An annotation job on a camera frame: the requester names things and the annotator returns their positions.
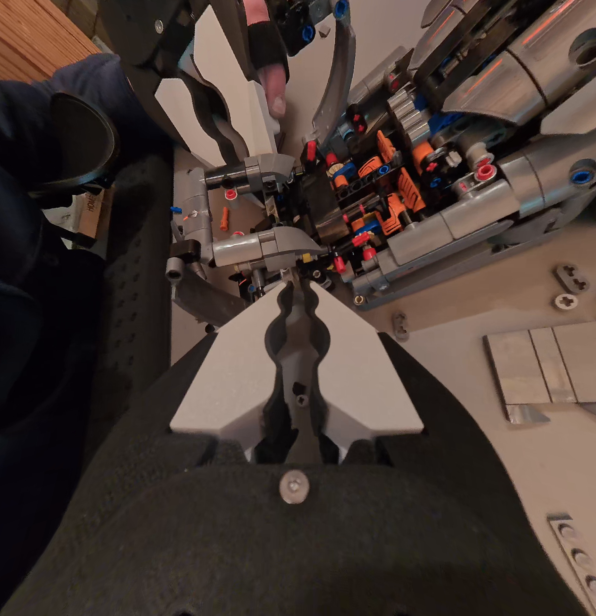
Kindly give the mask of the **dark perforated panel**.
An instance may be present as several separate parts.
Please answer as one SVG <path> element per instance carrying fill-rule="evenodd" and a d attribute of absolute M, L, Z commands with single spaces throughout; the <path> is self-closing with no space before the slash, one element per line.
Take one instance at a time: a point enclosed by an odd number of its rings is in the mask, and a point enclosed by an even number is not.
<path fill-rule="evenodd" d="M 84 468 L 122 415 L 170 366 L 165 262 L 172 198 L 173 163 L 166 151 L 141 159 L 117 176 Z"/>

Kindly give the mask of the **grey lego tile panel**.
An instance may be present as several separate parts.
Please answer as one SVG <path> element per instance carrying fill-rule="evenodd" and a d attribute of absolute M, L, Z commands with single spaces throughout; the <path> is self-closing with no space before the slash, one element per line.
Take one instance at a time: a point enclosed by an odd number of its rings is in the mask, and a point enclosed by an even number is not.
<path fill-rule="evenodd" d="M 541 406 L 573 404 L 596 417 L 596 321 L 496 333 L 484 347 L 510 424 L 548 423 Z"/>

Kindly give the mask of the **grey lego car model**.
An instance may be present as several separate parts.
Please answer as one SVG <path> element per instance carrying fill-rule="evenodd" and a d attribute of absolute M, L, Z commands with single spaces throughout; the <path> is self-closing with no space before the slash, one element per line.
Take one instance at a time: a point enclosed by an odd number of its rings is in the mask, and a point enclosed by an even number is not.
<path fill-rule="evenodd" d="M 221 327 L 284 267 L 336 272 L 362 310 L 548 238 L 596 197 L 596 1 L 431 1 L 411 50 L 353 90 L 348 1 L 267 1 L 289 56 L 334 16 L 333 65 L 302 168 L 265 186 L 261 157 L 179 172 L 179 189 L 259 187 L 267 217 L 214 240 L 172 222 L 172 301 Z"/>

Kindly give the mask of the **person's left forearm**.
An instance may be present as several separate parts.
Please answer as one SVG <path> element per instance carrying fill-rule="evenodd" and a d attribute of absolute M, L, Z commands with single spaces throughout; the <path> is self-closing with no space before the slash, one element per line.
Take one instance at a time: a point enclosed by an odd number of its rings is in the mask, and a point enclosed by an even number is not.
<path fill-rule="evenodd" d="M 173 149 L 138 101 L 119 57 L 93 54 L 45 81 L 0 80 L 0 193 L 25 192 L 58 178 L 62 153 L 50 115 L 57 92 L 82 98 L 111 120 L 120 142 L 118 170 L 149 153 Z"/>

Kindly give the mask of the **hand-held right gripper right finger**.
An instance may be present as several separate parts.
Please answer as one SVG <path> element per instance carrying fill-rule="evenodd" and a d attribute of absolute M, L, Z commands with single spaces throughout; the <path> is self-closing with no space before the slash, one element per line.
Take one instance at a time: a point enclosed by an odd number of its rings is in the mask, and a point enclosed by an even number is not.
<path fill-rule="evenodd" d="M 384 345 L 397 343 L 312 281 L 308 318 L 310 417 L 323 461 L 340 463 L 357 441 L 420 434 L 424 423 Z"/>

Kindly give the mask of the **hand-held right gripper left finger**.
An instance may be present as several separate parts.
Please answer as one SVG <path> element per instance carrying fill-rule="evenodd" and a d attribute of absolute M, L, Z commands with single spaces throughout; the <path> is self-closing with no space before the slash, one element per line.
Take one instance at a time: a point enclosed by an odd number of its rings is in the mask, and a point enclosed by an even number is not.
<path fill-rule="evenodd" d="M 294 284 L 281 283 L 214 336 L 171 430 L 236 441 L 257 463 L 284 463 L 295 428 L 279 358 L 287 342 Z"/>

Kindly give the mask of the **person's dark blue clothing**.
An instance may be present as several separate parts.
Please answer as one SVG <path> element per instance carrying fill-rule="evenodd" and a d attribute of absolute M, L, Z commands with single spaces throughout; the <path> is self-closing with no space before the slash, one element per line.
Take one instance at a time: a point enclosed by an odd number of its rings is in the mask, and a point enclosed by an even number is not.
<path fill-rule="evenodd" d="M 79 480 L 104 269 L 0 166 L 0 610 Z"/>

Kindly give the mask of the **long thin grey studded plate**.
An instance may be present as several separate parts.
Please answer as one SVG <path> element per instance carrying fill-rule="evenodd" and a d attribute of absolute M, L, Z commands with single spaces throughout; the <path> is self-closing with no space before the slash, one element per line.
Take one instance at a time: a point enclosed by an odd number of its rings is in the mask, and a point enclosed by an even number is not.
<path fill-rule="evenodd" d="M 565 512 L 547 515 L 555 538 L 596 615 L 596 558 L 575 520 Z"/>

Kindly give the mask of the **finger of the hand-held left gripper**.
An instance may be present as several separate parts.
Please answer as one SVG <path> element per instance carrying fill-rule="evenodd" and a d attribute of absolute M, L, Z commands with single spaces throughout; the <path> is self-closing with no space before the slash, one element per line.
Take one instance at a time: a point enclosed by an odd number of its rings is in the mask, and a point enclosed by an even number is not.
<path fill-rule="evenodd" d="M 155 99 L 168 117 L 184 149 L 204 166 L 235 164 L 234 145 L 210 112 L 199 83 L 190 77 L 163 78 Z"/>
<path fill-rule="evenodd" d="M 227 109 L 231 135 L 242 139 L 246 155 L 277 153 L 278 122 L 270 116 L 263 86 L 245 76 L 222 23 L 212 6 L 194 30 L 194 65 L 204 81 L 219 92 Z"/>

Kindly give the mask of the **cardboard box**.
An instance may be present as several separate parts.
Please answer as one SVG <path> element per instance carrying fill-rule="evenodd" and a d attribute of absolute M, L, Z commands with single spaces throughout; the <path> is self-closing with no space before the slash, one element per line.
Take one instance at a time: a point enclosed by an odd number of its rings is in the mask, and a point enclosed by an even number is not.
<path fill-rule="evenodd" d="M 72 231 L 77 235 L 95 240 L 102 214 L 105 190 L 99 193 L 82 193 L 72 198 Z"/>

